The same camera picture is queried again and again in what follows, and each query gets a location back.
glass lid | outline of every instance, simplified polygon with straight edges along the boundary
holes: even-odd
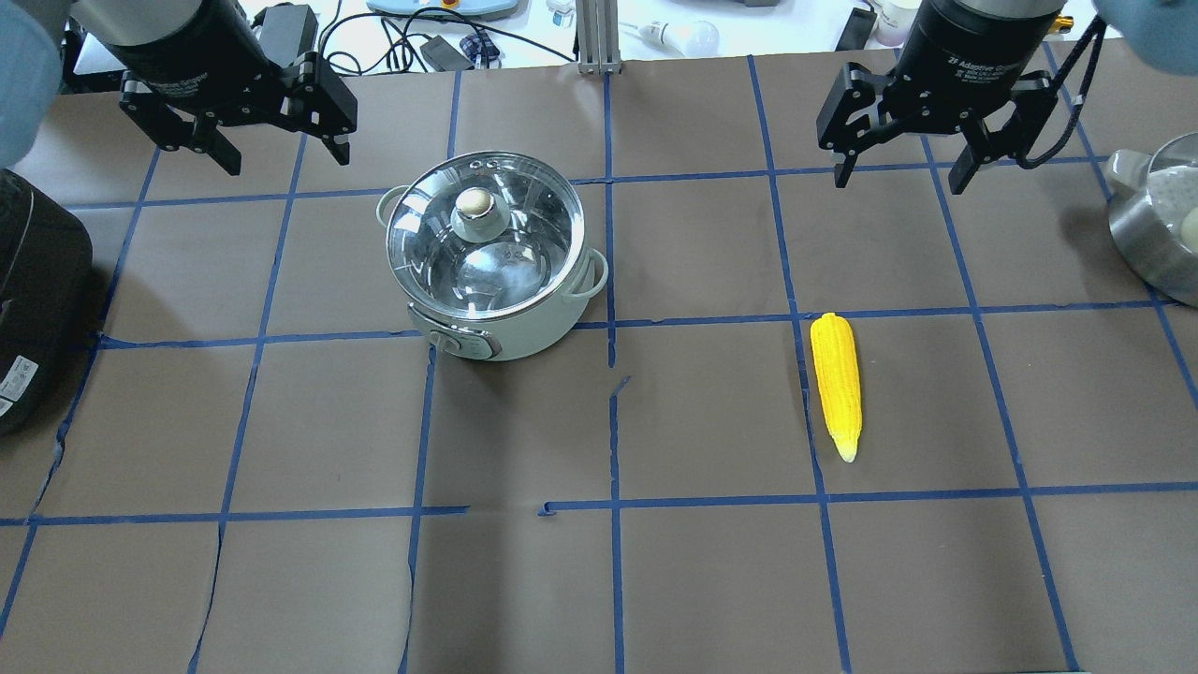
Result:
[[[434,168],[400,196],[387,255],[418,306],[494,318],[552,293],[582,250],[577,192],[547,164],[474,152]]]

toy corn cob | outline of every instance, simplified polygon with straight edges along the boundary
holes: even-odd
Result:
[[[824,424],[846,463],[857,459],[861,436],[861,381],[857,372],[857,344],[848,321],[825,312],[811,323],[811,353],[824,411]]]

white tag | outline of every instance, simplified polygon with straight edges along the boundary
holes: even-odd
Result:
[[[13,402],[20,401],[35,375],[37,375],[37,364],[25,357],[17,357],[12,368],[8,369],[8,376],[4,378],[4,382],[0,382],[0,396]]]

pot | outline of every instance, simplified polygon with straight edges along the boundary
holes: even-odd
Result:
[[[1198,305],[1198,133],[1155,154],[1118,150],[1105,166],[1114,188],[1111,235],[1144,280]]]
[[[607,260],[583,242],[577,192],[525,154],[449,159],[383,194],[376,214],[412,320],[455,357],[540,352],[607,283]]]

tabletop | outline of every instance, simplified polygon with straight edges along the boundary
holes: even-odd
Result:
[[[235,128],[238,177],[60,97],[16,170],[96,278],[0,447],[0,670],[1190,669],[1198,311],[1121,261],[1100,165],[1193,130],[1198,90],[1103,54],[1058,158],[960,196],[958,138],[833,186],[823,92],[884,50],[358,78],[349,166]],[[484,148],[570,178],[612,268],[507,364],[429,348],[373,213]]]

